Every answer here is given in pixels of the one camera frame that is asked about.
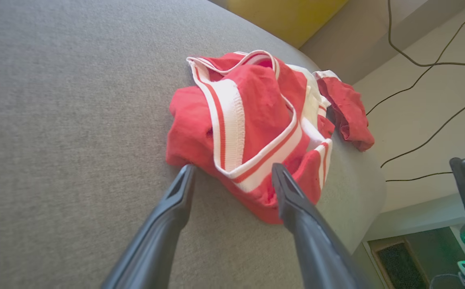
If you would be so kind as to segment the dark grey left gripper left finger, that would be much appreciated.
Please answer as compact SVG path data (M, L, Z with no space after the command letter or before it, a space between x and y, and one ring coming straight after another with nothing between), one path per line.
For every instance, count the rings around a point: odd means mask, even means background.
M196 167L186 165L141 225L103 289L166 289L181 231L189 221Z

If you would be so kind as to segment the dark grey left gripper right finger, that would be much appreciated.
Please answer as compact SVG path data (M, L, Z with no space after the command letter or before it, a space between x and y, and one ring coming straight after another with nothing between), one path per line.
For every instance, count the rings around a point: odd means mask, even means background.
M306 289L366 289L368 282L337 234L282 163L272 166L279 218L293 235Z

